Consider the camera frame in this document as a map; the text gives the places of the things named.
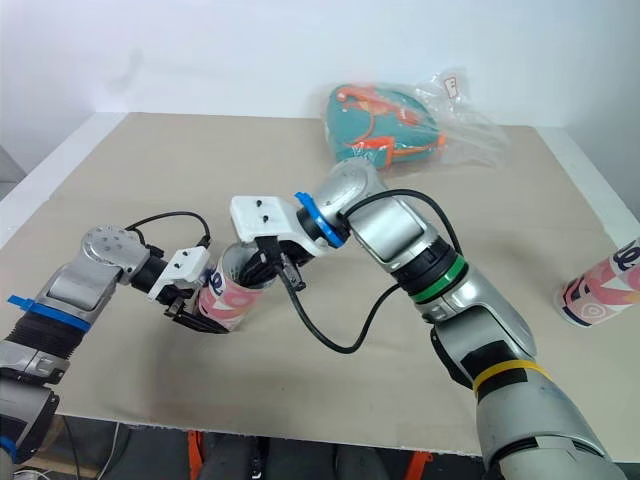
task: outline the white wall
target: white wall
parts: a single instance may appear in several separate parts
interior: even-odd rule
[[[27,170],[93,110],[316,116],[328,84],[461,65],[496,121],[588,141],[633,94],[612,73],[640,84],[636,0],[2,1],[0,143]]]

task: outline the patterned cup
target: patterned cup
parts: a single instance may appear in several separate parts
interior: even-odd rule
[[[258,288],[245,288],[235,282],[240,269],[257,251],[255,247],[239,243],[231,245],[222,253],[217,266],[207,273],[207,284],[200,290],[200,313],[229,331],[240,324],[273,283],[271,280]]]
[[[555,297],[563,318],[591,327],[640,303],[640,238],[564,285]]]

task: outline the beige tabletop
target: beige tabletop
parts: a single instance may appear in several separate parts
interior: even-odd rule
[[[576,402],[614,459],[639,461],[637,311],[592,329],[562,320],[554,289],[613,243],[533,129],[507,130],[503,170],[430,167],[388,180],[445,209],[466,257],[528,319],[539,362]],[[0,250],[0,294],[34,296],[82,235],[166,210],[191,209],[213,229],[213,256],[235,241],[237,194],[312,192],[331,166],[316,120],[129,115]],[[432,218],[431,212],[425,215]],[[190,219],[145,228],[172,251],[199,238]],[[339,343],[359,332],[392,279],[353,242],[303,269],[301,297]],[[0,305],[0,334],[19,312]],[[478,453],[472,393],[452,382],[412,302],[395,293],[369,338],[343,356],[301,324],[281,285],[230,335],[199,334],[120,287],[56,387],[64,414],[432,451]]]

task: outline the blue ring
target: blue ring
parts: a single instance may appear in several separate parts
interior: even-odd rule
[[[49,317],[53,320],[57,320],[58,322],[71,325],[72,327],[75,327],[78,330],[82,330],[85,333],[88,332],[91,328],[90,323],[87,323],[84,320],[80,320],[78,317],[74,317],[73,315],[62,312],[60,310],[56,310],[55,308],[36,303],[35,300],[32,300],[30,298],[20,298],[16,295],[11,295],[7,302],[12,303],[13,305],[17,305],[25,312],[33,312],[44,317]]]
[[[342,245],[344,245],[344,241],[338,236],[336,232],[334,232],[333,228],[331,228],[331,225],[329,225],[329,222],[327,222],[327,220],[322,216],[322,213],[316,206],[316,202],[314,202],[313,198],[311,198],[311,195],[304,192],[298,192],[295,194],[295,197],[302,204],[302,206],[307,209],[307,212],[309,212],[309,215],[311,215],[311,218],[313,219],[315,224],[318,225],[318,228],[320,228],[322,233],[325,234],[325,236],[329,240],[329,243],[333,247],[340,248]]]
[[[11,460],[15,463],[18,449],[16,443],[9,437],[0,437],[0,447],[11,456]]]

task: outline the black cable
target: black cable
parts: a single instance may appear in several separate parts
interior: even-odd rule
[[[370,197],[367,197],[364,200],[360,200],[358,203],[356,203],[355,205],[351,206],[344,213],[344,218],[348,222],[349,221],[349,216],[351,216],[356,210],[359,210],[360,208],[364,207],[365,205],[369,205],[370,203],[373,203],[373,202],[375,202],[377,200],[380,200],[382,198],[395,197],[395,196],[414,197],[414,198],[417,198],[418,200],[422,200],[427,205],[429,205],[436,212],[436,214],[440,218],[440,221],[444,225],[444,228],[447,230],[447,234],[449,235],[449,238],[451,239],[451,244],[453,245],[454,250],[456,252],[458,252],[460,255],[462,255],[462,248],[460,247],[460,242],[458,241],[458,236],[456,235],[456,232],[453,229],[453,226],[451,225],[451,222],[447,218],[447,215],[444,213],[442,208],[440,208],[440,205],[438,205],[433,198],[431,198],[430,196],[428,196],[428,195],[426,195],[426,194],[424,194],[422,192],[419,192],[417,190],[410,190],[410,189],[407,189],[407,188],[398,188],[398,189],[395,189],[395,190],[386,190],[384,192],[375,193],[375,194],[371,195]]]
[[[358,335],[358,338],[356,339],[355,343],[350,347],[343,347],[331,341],[320,330],[318,330],[318,328],[313,324],[313,322],[307,315],[307,312],[304,311],[304,307],[300,303],[298,294],[293,288],[293,285],[291,285],[291,282],[289,281],[287,276],[283,273],[280,267],[276,267],[276,271],[278,272],[278,275],[280,276],[282,283],[284,283],[287,293],[289,294],[289,298],[291,299],[291,302],[293,303],[293,306],[296,309],[296,312],[298,312],[298,316],[302,320],[302,323],[304,323],[304,325],[309,329],[309,331],[313,334],[313,336],[316,337],[318,340],[320,340],[320,342],[322,342],[323,345],[325,345],[326,347],[329,347],[331,350],[335,352],[344,353],[344,354],[353,353],[360,348],[360,346],[364,342],[364,339],[367,336],[367,333],[369,332],[369,327],[371,326],[371,322],[373,322],[373,319],[376,316],[378,309],[382,305],[382,302],[384,302],[389,295],[391,295],[398,288],[400,288],[400,285],[396,283],[395,285],[392,285],[391,287],[387,288],[382,293],[382,295],[378,297],[378,299],[376,300],[376,303],[374,303],[373,307],[371,307],[371,311],[369,312],[369,315],[367,316],[367,320],[364,322],[362,331],[360,332],[360,335]]]
[[[429,205],[436,212],[436,214],[440,218],[440,221],[444,225],[444,228],[447,230],[447,234],[449,235],[449,238],[451,239],[451,244],[453,245],[454,250],[459,255],[462,255],[462,247],[460,246],[460,242],[458,241],[458,236],[456,235],[456,232],[453,229],[453,225],[451,225],[451,222],[447,218],[447,215],[444,213],[442,208],[440,208],[440,205],[438,205],[438,203],[433,198],[431,198],[430,196],[428,196],[428,195],[426,195],[426,194],[424,194],[422,192],[419,192],[417,190],[410,190],[410,189],[405,189],[405,188],[400,188],[400,189],[395,189],[395,190],[387,190],[387,191],[384,191],[384,192],[380,192],[380,193],[376,193],[374,195],[371,195],[370,197],[367,197],[367,198],[365,198],[363,200],[360,200],[356,204],[352,205],[349,209],[347,209],[347,211],[343,215],[344,220],[347,223],[347,227],[349,226],[348,225],[349,224],[349,216],[351,216],[354,212],[356,212],[360,208],[364,207],[365,205],[369,205],[370,203],[373,203],[373,202],[375,202],[377,200],[380,200],[382,198],[389,198],[389,197],[394,197],[394,196],[414,197],[414,198],[417,198],[418,200],[422,200],[427,205]],[[344,353],[344,354],[353,353],[356,350],[358,350],[358,348],[360,348],[360,346],[364,342],[365,337],[367,336],[367,333],[369,331],[369,327],[371,326],[371,322],[373,322],[373,318],[375,317],[378,309],[380,308],[382,303],[387,299],[387,297],[389,295],[391,295],[398,288],[400,288],[399,284],[395,284],[395,285],[389,287],[387,290],[385,290],[382,293],[382,295],[380,295],[378,297],[376,302],[373,304],[373,307],[371,308],[371,311],[369,312],[367,320],[364,322],[364,325],[362,327],[362,331],[360,332],[360,335],[358,336],[358,338],[355,341],[355,343],[353,345],[351,345],[350,347],[343,347],[343,346],[338,345],[338,344],[334,343],[333,341],[331,341],[320,330],[318,330],[318,328],[313,324],[313,322],[311,321],[311,319],[307,315],[307,312],[304,311],[304,308],[303,308],[302,304],[300,303],[300,299],[298,298],[298,294],[296,293],[295,289],[293,288],[293,285],[291,285],[291,282],[289,281],[289,279],[282,272],[282,269],[280,267],[276,267],[276,271],[278,272],[278,276],[282,280],[282,283],[284,283],[284,286],[285,286],[285,288],[287,290],[287,293],[289,294],[289,298],[291,299],[291,302],[293,303],[293,306],[296,309],[296,312],[298,313],[298,316],[302,320],[302,323],[304,323],[304,325],[309,329],[309,331],[318,340],[320,340],[320,342],[323,345],[325,345],[326,347],[330,348],[331,350],[334,350],[334,351],[336,351],[338,353]]]
[[[80,480],[80,462],[78,461],[78,451],[76,450],[76,442],[71,434],[71,427],[67,422],[67,417],[62,417],[64,428],[67,430],[67,436],[69,437],[69,443],[71,444],[71,451],[73,452],[73,461],[76,464],[76,480]]]
[[[147,217],[147,218],[143,218],[142,220],[138,220],[135,223],[132,223],[131,225],[129,225],[128,227],[125,228],[125,230],[128,231],[135,231],[136,233],[138,233],[138,236],[142,235],[142,232],[138,232],[137,228],[145,225],[147,223],[150,222],[155,222],[156,220],[160,220],[162,218],[168,218],[168,217],[193,217],[195,219],[197,219],[201,224],[202,224],[202,228],[204,228],[204,236],[200,239],[200,241],[198,242],[197,246],[204,246],[205,248],[208,248],[210,243],[211,243],[211,230],[209,229],[209,225],[207,224],[206,220],[204,218],[202,218],[200,215],[198,215],[195,212],[189,212],[189,211],[185,211],[185,210],[178,210],[175,212],[165,212],[165,213],[159,213],[158,215],[153,215],[151,217]]]
[[[142,234],[142,232],[140,230],[138,230],[137,228],[132,228],[130,231],[131,232],[135,232],[136,235],[138,235],[138,238],[140,239],[140,243],[142,245],[146,245],[147,244],[147,241],[144,239],[144,235]]]

